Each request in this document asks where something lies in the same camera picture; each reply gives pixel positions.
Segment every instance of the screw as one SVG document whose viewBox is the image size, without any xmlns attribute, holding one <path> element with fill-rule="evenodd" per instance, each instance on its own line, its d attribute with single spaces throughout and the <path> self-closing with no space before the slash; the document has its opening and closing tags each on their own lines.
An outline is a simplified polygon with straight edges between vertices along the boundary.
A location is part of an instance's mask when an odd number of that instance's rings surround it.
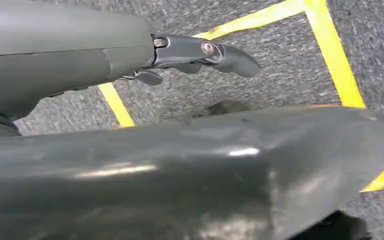
<svg viewBox="0 0 384 240">
<path fill-rule="evenodd" d="M 211 55 L 214 53 L 214 45 L 209 41 L 202 41 L 201 49 L 205 55 Z"/>
<path fill-rule="evenodd" d="M 167 46 L 167 42 L 163 38 L 157 38 L 157 39 L 153 40 L 153 45 L 156 48 L 163 48 L 163 47 Z"/>
</svg>

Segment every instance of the floor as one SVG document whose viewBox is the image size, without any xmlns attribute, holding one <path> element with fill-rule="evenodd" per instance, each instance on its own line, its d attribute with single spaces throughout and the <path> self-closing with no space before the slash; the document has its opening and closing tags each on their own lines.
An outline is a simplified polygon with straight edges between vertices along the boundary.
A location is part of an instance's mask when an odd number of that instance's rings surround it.
<svg viewBox="0 0 384 240">
<path fill-rule="evenodd" d="M 123 12 L 148 19 L 158 33 L 192 36 L 264 9 L 282 0 L 46 0 Z M 367 107 L 384 113 L 384 0 L 328 0 Z M 161 72 L 163 84 L 115 82 L 136 124 L 187 118 L 221 100 L 253 108 L 289 104 L 340 104 L 331 75 L 304 14 L 217 39 L 251 54 L 262 71 L 251 79 L 204 69 L 196 75 Z M 97 87 L 44 99 L 16 122 L 25 135 L 117 128 L 118 122 Z M 361 193 L 343 206 L 363 217 L 374 239 L 384 240 L 384 190 Z"/>
</svg>

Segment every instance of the robotic hand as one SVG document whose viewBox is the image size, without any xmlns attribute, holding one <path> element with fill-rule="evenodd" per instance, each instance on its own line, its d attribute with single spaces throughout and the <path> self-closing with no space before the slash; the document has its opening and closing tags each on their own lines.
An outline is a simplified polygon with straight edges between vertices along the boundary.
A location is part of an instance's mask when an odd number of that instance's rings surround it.
<svg viewBox="0 0 384 240">
<path fill-rule="evenodd" d="M 168 34 L 157 36 L 153 43 L 155 58 L 152 64 L 120 79 L 138 79 L 155 86 L 161 84 L 163 78 L 149 69 L 175 68 L 187 74 L 195 74 L 202 65 L 246 78 L 253 77 L 260 71 L 258 62 L 246 52 L 202 38 Z"/>
<path fill-rule="evenodd" d="M 202 38 L 161 35 L 144 19 L 81 7 L 0 0 L 0 116 L 25 117 L 43 98 L 115 80 L 158 85 L 151 69 L 201 65 L 252 77 L 245 52 Z"/>
</svg>

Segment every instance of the glossy surface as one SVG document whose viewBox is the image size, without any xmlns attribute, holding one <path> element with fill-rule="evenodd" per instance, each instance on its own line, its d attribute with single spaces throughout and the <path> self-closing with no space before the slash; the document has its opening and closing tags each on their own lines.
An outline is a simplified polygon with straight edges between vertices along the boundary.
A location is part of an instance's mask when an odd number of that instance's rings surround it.
<svg viewBox="0 0 384 240">
<path fill-rule="evenodd" d="M 383 168 L 384 116 L 356 108 L 0 138 L 0 239 L 283 240 Z"/>
</svg>

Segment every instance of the yellow floor marking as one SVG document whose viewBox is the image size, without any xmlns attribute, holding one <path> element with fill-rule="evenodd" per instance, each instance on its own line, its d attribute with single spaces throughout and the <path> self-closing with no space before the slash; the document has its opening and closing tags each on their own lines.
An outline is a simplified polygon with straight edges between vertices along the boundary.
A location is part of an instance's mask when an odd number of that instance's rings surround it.
<svg viewBox="0 0 384 240">
<path fill-rule="evenodd" d="M 287 0 L 237 18 L 193 37 L 211 40 L 240 30 L 260 28 L 303 11 L 303 0 Z"/>
<path fill-rule="evenodd" d="M 102 92 L 103 97 L 108 103 L 111 110 L 114 112 L 115 117 L 122 127 L 133 127 L 135 123 L 130 117 L 122 99 L 120 98 L 117 90 L 114 88 L 112 82 L 98 85 L 99 90 Z"/>
<path fill-rule="evenodd" d="M 341 44 L 326 0 L 286 0 L 257 12 L 217 26 L 193 37 L 212 40 L 232 32 L 263 27 L 276 21 L 305 12 L 320 47 L 339 98 L 344 106 L 366 108 L 353 71 Z M 99 86 L 122 127 L 134 126 L 134 122 L 112 83 Z M 384 188 L 384 171 L 362 192 Z"/>
<path fill-rule="evenodd" d="M 366 108 L 326 0 L 305 0 L 305 14 L 342 105 Z M 362 192 L 384 189 L 384 171 Z"/>
</svg>

